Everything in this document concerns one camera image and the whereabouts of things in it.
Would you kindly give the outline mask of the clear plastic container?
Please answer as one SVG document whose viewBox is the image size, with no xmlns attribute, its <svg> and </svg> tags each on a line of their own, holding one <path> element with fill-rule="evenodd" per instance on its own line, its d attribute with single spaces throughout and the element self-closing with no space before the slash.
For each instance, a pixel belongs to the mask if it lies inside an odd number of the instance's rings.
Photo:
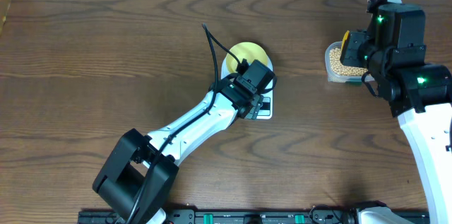
<svg viewBox="0 0 452 224">
<path fill-rule="evenodd" d="M 334 83 L 361 83 L 366 69 L 345 66 L 340 62 L 342 42 L 332 43 L 325 51 L 327 79 Z"/>
</svg>

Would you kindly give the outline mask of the yellow measuring scoop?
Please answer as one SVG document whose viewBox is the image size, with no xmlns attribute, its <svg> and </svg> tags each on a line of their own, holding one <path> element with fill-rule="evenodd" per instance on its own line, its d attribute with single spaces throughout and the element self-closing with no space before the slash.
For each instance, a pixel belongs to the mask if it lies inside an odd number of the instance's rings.
<svg viewBox="0 0 452 224">
<path fill-rule="evenodd" d="M 341 44 L 342 52 L 344 52 L 347 49 L 347 46 L 349 45 L 349 42 L 350 42 L 350 36 L 351 36 L 351 33 L 349 30 L 347 30 L 343 36 L 343 40 L 342 40 L 342 44 Z"/>
</svg>

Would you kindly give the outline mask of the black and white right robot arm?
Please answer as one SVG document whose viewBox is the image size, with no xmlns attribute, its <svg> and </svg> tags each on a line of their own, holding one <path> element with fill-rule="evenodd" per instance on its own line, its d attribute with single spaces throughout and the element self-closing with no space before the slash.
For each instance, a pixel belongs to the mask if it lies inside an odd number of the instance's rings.
<svg viewBox="0 0 452 224">
<path fill-rule="evenodd" d="M 431 223 L 451 222 L 451 72 L 425 62 L 425 13 L 414 4 L 369 6 L 366 30 L 348 32 L 340 61 L 362 67 L 389 104 L 415 157 Z"/>
</svg>

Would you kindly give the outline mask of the soybeans in container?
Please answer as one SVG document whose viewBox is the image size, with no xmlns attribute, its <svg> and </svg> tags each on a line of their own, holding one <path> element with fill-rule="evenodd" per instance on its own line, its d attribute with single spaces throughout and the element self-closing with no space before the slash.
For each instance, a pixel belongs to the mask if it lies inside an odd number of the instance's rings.
<svg viewBox="0 0 452 224">
<path fill-rule="evenodd" d="M 341 49 L 335 47 L 329 51 L 331 68 L 340 76 L 362 76 L 367 70 L 365 68 L 345 66 L 340 63 Z"/>
</svg>

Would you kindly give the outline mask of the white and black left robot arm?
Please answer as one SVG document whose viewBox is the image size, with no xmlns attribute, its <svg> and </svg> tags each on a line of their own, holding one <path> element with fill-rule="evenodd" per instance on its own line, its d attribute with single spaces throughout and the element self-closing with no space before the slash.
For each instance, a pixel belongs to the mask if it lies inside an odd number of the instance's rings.
<svg viewBox="0 0 452 224">
<path fill-rule="evenodd" d="M 212 135 L 237 119 L 255 119 L 270 85 L 231 75 L 214 83 L 193 109 L 161 129 L 123 134 L 93 182 L 126 223 L 163 223 L 163 205 L 179 166 Z"/>
</svg>

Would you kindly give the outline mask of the white digital kitchen scale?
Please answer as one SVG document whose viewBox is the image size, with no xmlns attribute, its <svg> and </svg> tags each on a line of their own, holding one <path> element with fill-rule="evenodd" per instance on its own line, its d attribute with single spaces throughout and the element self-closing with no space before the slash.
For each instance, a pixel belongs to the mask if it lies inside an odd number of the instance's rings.
<svg viewBox="0 0 452 224">
<path fill-rule="evenodd" d="M 221 66 L 220 78 L 223 79 L 229 76 L 231 72 L 227 67 L 228 63 L 226 59 L 223 59 Z M 270 119 L 273 116 L 273 91 L 263 94 L 263 102 L 260 107 L 256 119 Z"/>
</svg>

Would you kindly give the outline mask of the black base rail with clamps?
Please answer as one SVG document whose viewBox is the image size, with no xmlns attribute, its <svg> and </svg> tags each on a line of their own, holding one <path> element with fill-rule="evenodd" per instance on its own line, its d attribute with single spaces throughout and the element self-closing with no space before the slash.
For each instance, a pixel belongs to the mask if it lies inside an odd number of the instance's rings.
<svg viewBox="0 0 452 224">
<path fill-rule="evenodd" d="M 113 224 L 125 223 L 114 211 L 81 211 L 77 224 Z M 176 209 L 166 213 L 165 223 L 174 224 L 295 224 L 295 223 L 358 223 L 352 213 L 332 211 L 325 207 L 308 211 L 195 211 L 193 209 Z"/>
</svg>

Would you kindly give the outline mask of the yellow bowl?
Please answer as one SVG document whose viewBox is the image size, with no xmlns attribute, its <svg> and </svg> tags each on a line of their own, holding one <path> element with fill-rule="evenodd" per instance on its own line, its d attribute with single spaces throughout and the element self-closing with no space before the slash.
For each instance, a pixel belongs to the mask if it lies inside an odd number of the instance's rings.
<svg viewBox="0 0 452 224">
<path fill-rule="evenodd" d="M 248 64 L 251 64 L 254 60 L 259 60 L 262 64 L 268 66 L 270 69 L 273 68 L 271 61 L 266 54 L 264 48 L 253 42 L 240 42 L 230 48 L 231 53 L 233 53 L 238 60 L 246 59 Z M 222 63 L 222 75 L 226 76 L 230 73 L 235 73 L 237 69 L 236 59 L 227 53 L 225 59 Z"/>
</svg>

